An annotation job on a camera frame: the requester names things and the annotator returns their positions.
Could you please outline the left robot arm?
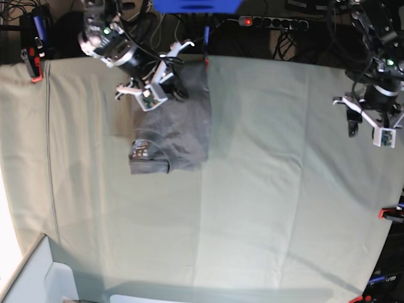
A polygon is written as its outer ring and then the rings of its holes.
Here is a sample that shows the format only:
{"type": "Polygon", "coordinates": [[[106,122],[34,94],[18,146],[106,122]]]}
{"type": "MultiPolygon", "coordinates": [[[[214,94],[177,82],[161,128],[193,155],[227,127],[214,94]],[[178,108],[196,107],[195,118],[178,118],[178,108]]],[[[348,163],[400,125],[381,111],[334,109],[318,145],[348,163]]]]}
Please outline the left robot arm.
{"type": "Polygon", "coordinates": [[[403,1],[329,1],[326,26],[343,56],[362,67],[347,70],[352,88],[334,101],[347,113],[348,135],[354,137],[368,111],[374,111],[380,128],[394,129],[393,117],[402,117],[397,99],[403,91],[403,1]],[[353,27],[362,35],[365,56],[356,58],[333,31],[333,15],[340,6],[351,14],[353,27]]]}

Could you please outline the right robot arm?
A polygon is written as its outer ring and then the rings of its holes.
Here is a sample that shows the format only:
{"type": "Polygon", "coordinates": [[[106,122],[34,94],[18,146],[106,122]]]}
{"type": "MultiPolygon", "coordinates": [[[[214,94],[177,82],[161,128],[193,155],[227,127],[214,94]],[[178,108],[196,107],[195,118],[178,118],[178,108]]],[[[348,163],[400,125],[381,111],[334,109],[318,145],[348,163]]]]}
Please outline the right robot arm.
{"type": "Polygon", "coordinates": [[[183,64],[179,54],[194,42],[174,42],[168,52],[156,53],[144,42],[157,17],[143,1],[138,14],[124,19],[130,8],[124,1],[84,1],[83,31],[78,35],[81,50],[102,61],[109,68],[119,68],[129,83],[118,85],[116,98],[132,95],[143,111],[148,112],[168,101],[187,98],[187,91],[175,73],[183,64]]]}

